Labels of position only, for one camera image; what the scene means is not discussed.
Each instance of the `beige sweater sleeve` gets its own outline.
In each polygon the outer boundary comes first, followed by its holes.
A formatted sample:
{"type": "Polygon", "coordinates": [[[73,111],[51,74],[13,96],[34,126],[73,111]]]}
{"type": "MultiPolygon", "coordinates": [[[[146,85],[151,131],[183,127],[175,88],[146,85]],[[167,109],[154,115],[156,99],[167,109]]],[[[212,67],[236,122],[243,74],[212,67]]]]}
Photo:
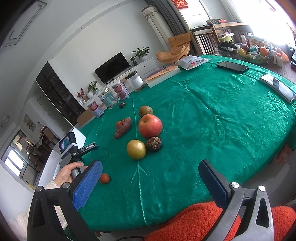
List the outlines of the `beige sweater sleeve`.
{"type": "MultiPolygon", "coordinates": [[[[49,182],[45,186],[45,189],[54,189],[54,188],[59,188],[59,186],[54,181],[49,182]]],[[[65,229],[67,227],[67,222],[66,222],[66,219],[64,218],[61,208],[58,206],[55,206],[55,210],[57,212],[57,216],[59,218],[59,221],[63,229],[65,229]]],[[[20,213],[17,215],[16,219],[10,219],[8,221],[10,228],[13,230],[13,232],[19,238],[20,241],[27,240],[27,226],[28,226],[29,211],[30,211],[30,207],[28,207],[27,212],[20,213]]]]}

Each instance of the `white vase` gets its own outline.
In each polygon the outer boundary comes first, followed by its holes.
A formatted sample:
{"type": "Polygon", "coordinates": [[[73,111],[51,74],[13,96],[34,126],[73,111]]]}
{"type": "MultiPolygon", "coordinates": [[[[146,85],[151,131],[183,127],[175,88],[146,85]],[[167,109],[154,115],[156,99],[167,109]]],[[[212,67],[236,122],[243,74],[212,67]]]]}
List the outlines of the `white vase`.
{"type": "Polygon", "coordinates": [[[89,92],[87,93],[87,97],[88,97],[88,98],[93,97],[93,95],[94,95],[94,93],[93,93],[92,91],[89,91],[89,92]]]}
{"type": "Polygon", "coordinates": [[[148,59],[148,55],[144,55],[143,57],[141,57],[142,61],[146,61],[148,59]]]}

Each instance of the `blue gripper pad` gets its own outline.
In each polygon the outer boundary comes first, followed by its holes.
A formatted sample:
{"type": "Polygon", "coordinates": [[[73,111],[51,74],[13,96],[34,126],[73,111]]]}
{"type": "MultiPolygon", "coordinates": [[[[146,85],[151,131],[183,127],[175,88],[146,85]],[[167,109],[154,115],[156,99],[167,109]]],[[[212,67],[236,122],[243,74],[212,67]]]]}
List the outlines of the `blue gripper pad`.
{"type": "Polygon", "coordinates": [[[226,209],[228,206],[228,193],[205,161],[199,163],[198,172],[217,207],[226,209]]]}
{"type": "Polygon", "coordinates": [[[103,165],[100,161],[96,161],[87,174],[83,177],[75,191],[73,192],[73,205],[78,210],[84,207],[92,190],[97,184],[103,172],[103,165]]]}

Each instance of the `black smartphone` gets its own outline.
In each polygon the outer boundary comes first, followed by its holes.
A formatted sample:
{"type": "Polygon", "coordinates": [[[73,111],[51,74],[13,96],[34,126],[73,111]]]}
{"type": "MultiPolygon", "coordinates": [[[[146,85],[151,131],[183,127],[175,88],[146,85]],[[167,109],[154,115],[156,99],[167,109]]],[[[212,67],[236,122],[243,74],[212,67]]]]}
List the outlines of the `black smartphone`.
{"type": "Polygon", "coordinates": [[[245,66],[242,64],[236,64],[228,61],[223,61],[221,63],[218,63],[217,66],[233,70],[239,74],[245,73],[247,70],[249,70],[248,66],[245,66]]]}
{"type": "Polygon", "coordinates": [[[268,86],[272,87],[280,96],[285,98],[289,103],[293,102],[296,99],[296,94],[292,90],[290,90],[286,85],[284,85],[281,81],[271,76],[270,74],[261,76],[260,80],[266,83],[268,86]]]}

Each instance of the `human hand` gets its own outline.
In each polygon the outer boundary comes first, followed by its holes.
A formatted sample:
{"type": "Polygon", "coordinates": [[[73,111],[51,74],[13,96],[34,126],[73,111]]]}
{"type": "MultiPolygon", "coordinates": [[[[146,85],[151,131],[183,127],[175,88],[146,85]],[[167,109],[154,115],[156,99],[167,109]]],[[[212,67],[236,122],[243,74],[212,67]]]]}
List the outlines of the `human hand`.
{"type": "Polygon", "coordinates": [[[79,168],[82,167],[83,163],[80,162],[72,162],[68,165],[65,165],[60,171],[59,173],[56,175],[54,182],[60,187],[63,183],[65,182],[69,182],[71,183],[73,181],[73,178],[71,176],[71,171],[75,168],[79,168]]]}

